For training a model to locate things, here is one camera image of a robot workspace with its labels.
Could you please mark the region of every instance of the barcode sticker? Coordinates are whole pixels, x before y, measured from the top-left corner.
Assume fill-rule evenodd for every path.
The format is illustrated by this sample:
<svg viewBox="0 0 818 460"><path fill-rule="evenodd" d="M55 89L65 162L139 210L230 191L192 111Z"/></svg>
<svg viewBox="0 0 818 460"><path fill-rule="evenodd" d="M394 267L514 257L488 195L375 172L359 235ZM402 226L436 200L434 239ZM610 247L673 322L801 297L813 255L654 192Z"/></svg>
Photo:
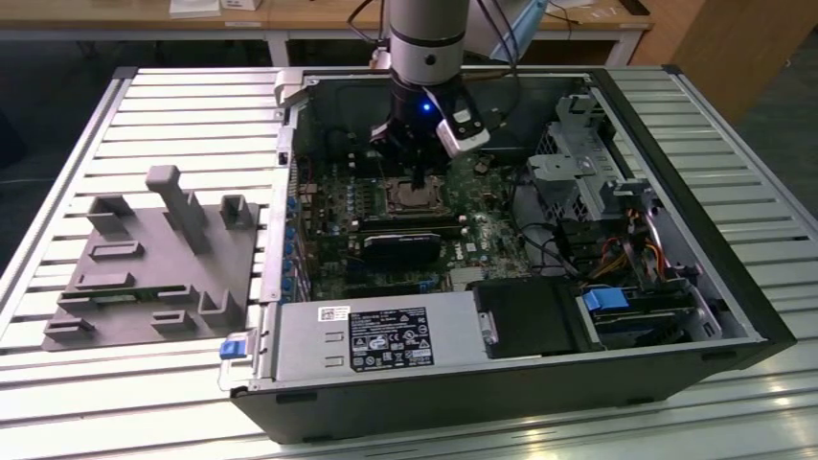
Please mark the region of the barcode sticker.
<svg viewBox="0 0 818 460"><path fill-rule="evenodd" d="M320 307L318 309L318 321L347 321L348 307Z"/></svg>

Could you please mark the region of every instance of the blue object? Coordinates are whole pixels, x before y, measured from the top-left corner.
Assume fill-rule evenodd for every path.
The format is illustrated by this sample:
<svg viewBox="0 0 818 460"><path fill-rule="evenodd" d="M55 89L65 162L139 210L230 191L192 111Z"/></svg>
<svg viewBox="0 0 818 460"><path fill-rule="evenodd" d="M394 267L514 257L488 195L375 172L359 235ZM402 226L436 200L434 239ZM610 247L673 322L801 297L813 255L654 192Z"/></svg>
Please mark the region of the blue object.
<svg viewBox="0 0 818 460"><path fill-rule="evenodd" d="M226 340L219 347L222 359L238 359L247 357L247 340Z"/></svg>
<svg viewBox="0 0 818 460"><path fill-rule="evenodd" d="M626 309L630 307L625 293L618 287L600 287L583 294L583 300L590 311L607 309Z"/></svg>

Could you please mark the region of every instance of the desk leg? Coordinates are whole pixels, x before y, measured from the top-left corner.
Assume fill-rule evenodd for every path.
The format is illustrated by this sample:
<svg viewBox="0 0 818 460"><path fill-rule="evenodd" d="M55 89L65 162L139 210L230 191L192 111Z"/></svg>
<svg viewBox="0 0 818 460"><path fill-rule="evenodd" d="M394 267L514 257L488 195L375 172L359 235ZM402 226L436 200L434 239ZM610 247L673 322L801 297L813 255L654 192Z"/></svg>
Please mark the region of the desk leg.
<svg viewBox="0 0 818 460"><path fill-rule="evenodd" d="M270 31L267 33L267 48L274 67L290 67L290 55L287 52L287 31Z"/></svg>
<svg viewBox="0 0 818 460"><path fill-rule="evenodd" d="M625 66L630 62L630 58L634 56L637 45L639 44L639 38L643 31L622 31L621 38L611 49L608 60L604 65L608 66Z"/></svg>

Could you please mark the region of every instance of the power supply label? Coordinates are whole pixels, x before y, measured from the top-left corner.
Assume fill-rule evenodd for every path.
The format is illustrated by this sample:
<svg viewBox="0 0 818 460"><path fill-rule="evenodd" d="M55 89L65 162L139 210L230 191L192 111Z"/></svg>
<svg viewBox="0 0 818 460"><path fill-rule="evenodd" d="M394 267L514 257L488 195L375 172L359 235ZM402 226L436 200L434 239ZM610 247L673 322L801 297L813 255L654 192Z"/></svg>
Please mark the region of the power supply label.
<svg viewBox="0 0 818 460"><path fill-rule="evenodd" d="M355 372L435 364L426 308L351 312L348 355Z"/></svg>

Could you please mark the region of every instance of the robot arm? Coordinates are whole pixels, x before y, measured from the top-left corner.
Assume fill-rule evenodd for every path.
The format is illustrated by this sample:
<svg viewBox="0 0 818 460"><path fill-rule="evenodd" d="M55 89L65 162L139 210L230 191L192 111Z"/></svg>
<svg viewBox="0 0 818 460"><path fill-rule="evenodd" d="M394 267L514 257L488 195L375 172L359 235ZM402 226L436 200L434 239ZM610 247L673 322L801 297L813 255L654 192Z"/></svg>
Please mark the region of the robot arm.
<svg viewBox="0 0 818 460"><path fill-rule="evenodd" d="M422 187L428 170L479 149L490 140L460 76L467 44L471 51L495 57L496 49L507 52L507 41L512 41L516 52L519 39L526 38L519 32L531 23L528 18L535 17L535 29L544 12L542 1L506 1L516 12L515 26L523 25L518 28L511 23L506 26L506 9L498 10L500 3L488 2L491 9L483 0L471 2L476 8L470 8L470 0L390 0L387 4L391 105L388 119L374 130L371 144L384 158L412 170L416 187ZM490 35L482 32L487 26ZM502 56L516 59L510 53Z"/></svg>

